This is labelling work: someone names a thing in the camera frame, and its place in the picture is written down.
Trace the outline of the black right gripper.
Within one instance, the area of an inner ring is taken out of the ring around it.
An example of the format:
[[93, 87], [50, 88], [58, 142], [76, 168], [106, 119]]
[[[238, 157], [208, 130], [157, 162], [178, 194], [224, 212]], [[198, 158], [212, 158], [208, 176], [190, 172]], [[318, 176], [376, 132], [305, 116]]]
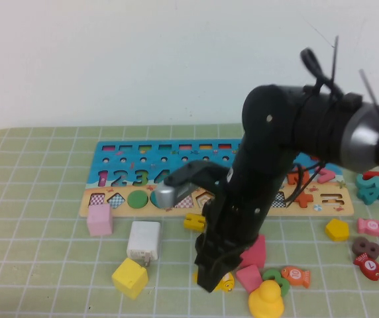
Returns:
[[206, 228], [195, 247], [197, 284], [207, 292], [212, 292], [223, 276], [242, 262], [241, 254], [255, 241], [276, 188], [266, 185], [231, 193], [218, 185], [213, 194], [213, 201], [203, 208]]

